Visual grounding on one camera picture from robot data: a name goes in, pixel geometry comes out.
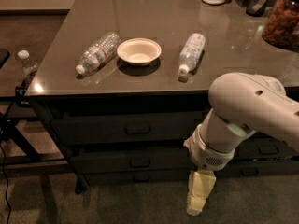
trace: glass jar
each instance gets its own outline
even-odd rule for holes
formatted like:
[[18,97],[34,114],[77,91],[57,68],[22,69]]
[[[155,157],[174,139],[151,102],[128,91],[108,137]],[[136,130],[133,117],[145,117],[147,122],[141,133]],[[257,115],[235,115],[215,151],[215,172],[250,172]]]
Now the glass jar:
[[299,49],[299,0],[277,0],[262,37],[275,47]]

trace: glossy table surface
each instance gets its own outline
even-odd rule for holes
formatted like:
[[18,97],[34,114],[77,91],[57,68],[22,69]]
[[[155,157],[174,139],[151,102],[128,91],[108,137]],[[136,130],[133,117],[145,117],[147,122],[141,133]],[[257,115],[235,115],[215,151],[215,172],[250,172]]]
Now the glossy table surface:
[[[229,72],[268,75],[297,87],[298,50],[266,43],[266,20],[247,15],[234,0],[219,6],[201,0],[76,0],[27,95],[206,92],[216,77]],[[116,56],[94,75],[79,77],[79,57],[107,31],[119,33],[122,41],[152,39],[162,55],[146,67],[132,67]],[[206,37],[204,54],[188,82],[179,82],[178,57],[194,32]]]
[[10,53],[0,68],[0,102],[13,100],[15,87],[20,86],[24,80],[18,52],[22,49],[28,50],[31,57],[41,64],[65,17],[0,15],[0,49],[7,49]]

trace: white plastic bowl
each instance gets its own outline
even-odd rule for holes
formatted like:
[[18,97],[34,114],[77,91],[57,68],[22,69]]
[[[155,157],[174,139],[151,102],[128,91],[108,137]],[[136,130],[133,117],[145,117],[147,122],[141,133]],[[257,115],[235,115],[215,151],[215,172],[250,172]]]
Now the white plastic bowl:
[[152,40],[135,38],[121,43],[118,55],[131,65],[144,66],[161,55],[161,47]]

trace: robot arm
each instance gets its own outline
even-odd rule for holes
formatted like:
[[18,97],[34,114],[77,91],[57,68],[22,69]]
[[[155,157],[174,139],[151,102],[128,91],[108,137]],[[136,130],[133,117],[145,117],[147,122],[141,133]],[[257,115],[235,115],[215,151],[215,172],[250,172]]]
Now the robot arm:
[[212,109],[184,144],[198,166],[189,176],[190,215],[202,212],[216,182],[213,171],[224,168],[235,148],[256,132],[299,151],[299,103],[273,77],[229,73],[212,83],[208,98]]

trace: plastic water bottle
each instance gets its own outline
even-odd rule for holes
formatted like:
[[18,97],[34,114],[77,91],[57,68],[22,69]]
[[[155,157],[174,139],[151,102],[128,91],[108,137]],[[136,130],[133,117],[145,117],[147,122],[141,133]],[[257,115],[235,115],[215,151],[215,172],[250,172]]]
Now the plastic water bottle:
[[23,73],[25,74],[25,86],[28,87],[31,81],[36,75],[38,69],[38,63],[36,63],[29,55],[27,50],[21,50],[18,52],[18,57],[21,60]]
[[92,74],[116,54],[120,43],[121,39],[118,34],[114,32],[104,34],[85,50],[76,66],[77,72],[83,76]]
[[186,77],[190,71],[195,69],[203,52],[206,39],[201,34],[189,36],[178,60],[178,76]]

